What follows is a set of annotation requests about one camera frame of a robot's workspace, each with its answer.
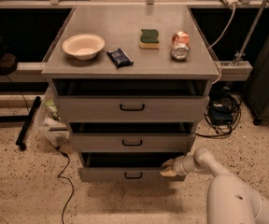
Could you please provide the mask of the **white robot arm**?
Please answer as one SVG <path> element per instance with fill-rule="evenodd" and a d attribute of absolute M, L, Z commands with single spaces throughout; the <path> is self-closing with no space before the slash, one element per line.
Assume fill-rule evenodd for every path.
<path fill-rule="evenodd" d="M 162 168 L 162 176 L 213 176 L 206 196 L 207 224 L 269 224 L 269 201 L 220 164 L 207 148 L 165 161 Z"/>

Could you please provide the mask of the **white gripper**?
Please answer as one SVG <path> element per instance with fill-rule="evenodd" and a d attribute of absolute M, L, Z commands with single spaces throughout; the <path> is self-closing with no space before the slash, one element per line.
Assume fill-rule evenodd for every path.
<path fill-rule="evenodd" d="M 176 175 L 187 175 L 192 173 L 197 168 L 197 163 L 192 155 L 190 156 L 179 156 L 175 159 L 170 159 L 165 161 L 162 165 L 162 168 L 166 168 L 160 171 L 162 176 L 172 177 Z"/>

